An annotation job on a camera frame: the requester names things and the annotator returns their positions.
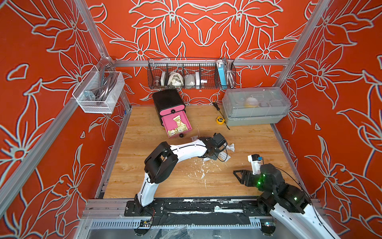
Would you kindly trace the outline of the green cookie packet large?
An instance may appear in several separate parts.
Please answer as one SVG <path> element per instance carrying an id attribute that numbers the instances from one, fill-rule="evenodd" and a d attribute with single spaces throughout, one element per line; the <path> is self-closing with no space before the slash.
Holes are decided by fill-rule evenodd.
<path id="1" fill-rule="evenodd" d="M 172 137 L 172 136 L 174 136 L 174 135 L 177 135 L 179 132 L 178 132 L 178 130 L 177 129 L 172 129 L 172 130 L 169 130 L 168 131 L 168 136 L 169 137 Z"/>

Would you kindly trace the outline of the green cookie packet top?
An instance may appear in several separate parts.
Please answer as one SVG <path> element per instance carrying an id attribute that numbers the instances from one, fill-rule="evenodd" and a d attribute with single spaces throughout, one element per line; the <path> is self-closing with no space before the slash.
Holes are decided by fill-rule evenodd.
<path id="1" fill-rule="evenodd" d="M 181 127 L 182 125 L 184 125 L 184 123 L 181 120 L 181 116 L 180 115 L 178 115 L 175 118 L 173 118 L 173 120 L 176 122 L 177 127 Z"/>

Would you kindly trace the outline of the pink drawer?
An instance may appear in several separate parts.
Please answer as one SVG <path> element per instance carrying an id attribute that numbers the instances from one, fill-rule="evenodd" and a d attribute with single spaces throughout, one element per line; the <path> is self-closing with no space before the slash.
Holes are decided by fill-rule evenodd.
<path id="1" fill-rule="evenodd" d="M 185 105 L 178 105 L 171 108 L 163 109 L 159 112 L 160 116 L 166 116 L 170 114 L 175 114 L 176 112 L 180 112 L 185 110 Z"/>
<path id="2" fill-rule="evenodd" d="M 192 130 L 192 127 L 191 127 L 191 124 L 187 118 L 187 115 L 184 111 L 180 111 L 180 112 L 176 112 L 175 114 L 170 114 L 170 115 L 166 115 L 166 116 L 163 116 L 162 117 L 162 122 L 163 122 L 163 126 L 165 127 L 165 130 L 166 130 L 166 133 L 167 133 L 167 136 L 168 136 L 168 131 L 169 130 L 172 130 L 172 129 L 176 129 L 177 128 L 177 124 L 176 122 L 173 120 L 173 118 L 175 118 L 176 116 L 180 115 L 181 116 L 181 120 L 182 122 L 187 125 L 188 127 L 188 130 L 185 131 L 185 132 L 182 132 L 182 133 L 178 133 L 177 135 L 174 135 L 172 137 L 176 137 L 176 136 L 180 136 L 181 134 L 186 134 L 187 132 L 191 131 Z"/>

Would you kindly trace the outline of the black pink drawer cabinet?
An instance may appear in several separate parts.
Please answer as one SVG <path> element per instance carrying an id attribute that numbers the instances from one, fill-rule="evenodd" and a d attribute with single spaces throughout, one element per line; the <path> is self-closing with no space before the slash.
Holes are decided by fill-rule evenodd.
<path id="1" fill-rule="evenodd" d="M 154 106 L 159 117 L 160 123 L 163 126 L 162 117 L 159 115 L 159 112 L 163 109 L 171 108 L 178 105 L 185 105 L 180 94 L 176 89 L 167 89 L 156 92 L 152 95 L 154 101 Z"/>

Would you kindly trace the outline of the pink top drawer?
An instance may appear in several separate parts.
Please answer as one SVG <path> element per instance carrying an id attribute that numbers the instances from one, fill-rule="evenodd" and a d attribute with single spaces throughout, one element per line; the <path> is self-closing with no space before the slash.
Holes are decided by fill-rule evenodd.
<path id="1" fill-rule="evenodd" d="M 170 114 L 175 114 L 176 112 L 180 112 L 185 110 L 185 105 L 178 105 L 171 108 L 163 109 L 159 112 L 160 116 L 166 116 Z"/>

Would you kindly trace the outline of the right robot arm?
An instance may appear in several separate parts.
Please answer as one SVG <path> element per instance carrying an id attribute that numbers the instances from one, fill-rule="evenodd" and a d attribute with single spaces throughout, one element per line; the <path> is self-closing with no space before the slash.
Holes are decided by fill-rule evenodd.
<path id="1" fill-rule="evenodd" d="M 260 214 L 269 214 L 281 222 L 298 239 L 338 239 L 303 189 L 285 182 L 281 171 L 272 164 L 252 164 L 252 170 L 235 170 L 233 174 L 247 187 L 262 194 L 255 206 Z"/>

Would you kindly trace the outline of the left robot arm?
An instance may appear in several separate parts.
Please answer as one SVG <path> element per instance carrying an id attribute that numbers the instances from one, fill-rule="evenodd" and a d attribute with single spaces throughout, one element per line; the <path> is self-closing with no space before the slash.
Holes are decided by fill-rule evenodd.
<path id="1" fill-rule="evenodd" d="M 161 142 L 144 160 L 144 181 L 134 197 L 138 210 L 142 212 L 154 201 L 159 184 L 171 175 L 178 163 L 194 157 L 218 160 L 219 154 L 226 151 L 227 146 L 226 139 L 220 133 L 179 145 Z"/>

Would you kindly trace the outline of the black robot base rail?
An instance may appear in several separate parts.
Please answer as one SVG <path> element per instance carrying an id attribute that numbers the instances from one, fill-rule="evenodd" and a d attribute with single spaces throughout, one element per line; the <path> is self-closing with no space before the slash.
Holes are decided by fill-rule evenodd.
<path id="1" fill-rule="evenodd" d="M 257 197 L 155 198 L 139 209 L 138 203 L 126 203 L 125 217 L 148 217 L 155 226 L 261 226 L 276 223 L 269 214 L 260 214 Z"/>

